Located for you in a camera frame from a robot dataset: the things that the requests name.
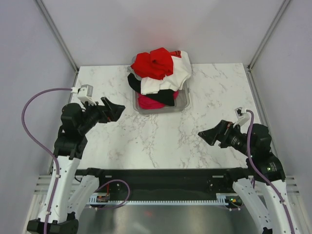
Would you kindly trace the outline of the clear plastic bin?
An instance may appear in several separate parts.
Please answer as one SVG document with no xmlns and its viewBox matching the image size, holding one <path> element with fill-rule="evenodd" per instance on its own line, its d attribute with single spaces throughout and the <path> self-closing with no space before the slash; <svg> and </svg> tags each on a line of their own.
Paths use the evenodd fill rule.
<svg viewBox="0 0 312 234">
<path fill-rule="evenodd" d="M 179 94 L 175 100 L 174 106 L 165 106 L 161 109 L 144 110 L 138 105 L 138 94 L 133 90 L 133 108 L 137 112 L 143 115 L 151 114 L 163 114 L 180 112 L 188 107 L 190 103 L 189 89 L 187 86 L 187 80 L 192 75 L 192 68 L 189 60 L 189 56 L 185 51 L 172 51 L 171 53 L 174 72 L 170 76 L 166 76 L 162 80 L 156 80 L 152 78 L 142 78 L 141 80 L 141 94 L 156 94 L 160 90 L 171 89 L 173 91 L 179 91 Z"/>
</svg>

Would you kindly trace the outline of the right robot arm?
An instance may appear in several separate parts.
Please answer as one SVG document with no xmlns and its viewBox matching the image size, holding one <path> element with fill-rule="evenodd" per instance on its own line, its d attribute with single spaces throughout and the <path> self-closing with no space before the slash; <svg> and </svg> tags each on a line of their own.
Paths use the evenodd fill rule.
<svg viewBox="0 0 312 234">
<path fill-rule="evenodd" d="M 268 127 L 251 123 L 241 132 L 246 118 L 235 123 L 221 120 L 215 127 L 198 135 L 209 145 L 232 147 L 247 156 L 246 164 L 253 176 L 250 181 L 242 168 L 226 171 L 223 186 L 236 192 L 251 215 L 260 234 L 298 234 L 286 189 L 286 176 L 279 159 L 271 151 Z"/>
</svg>

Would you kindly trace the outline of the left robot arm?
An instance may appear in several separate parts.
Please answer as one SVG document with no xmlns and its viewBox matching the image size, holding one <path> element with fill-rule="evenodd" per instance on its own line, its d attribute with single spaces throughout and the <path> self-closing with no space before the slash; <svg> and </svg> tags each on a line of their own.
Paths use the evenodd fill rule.
<svg viewBox="0 0 312 234">
<path fill-rule="evenodd" d="M 97 123 L 116 122 L 125 106 L 114 104 L 108 98 L 98 102 L 70 103 L 63 107 L 62 125 L 54 144 L 53 172 L 42 210 L 36 219 L 27 224 L 32 234 L 75 234 L 78 220 L 91 195 L 105 190 L 106 178 L 85 175 L 72 193 L 72 182 L 87 145 L 86 134 Z"/>
</svg>

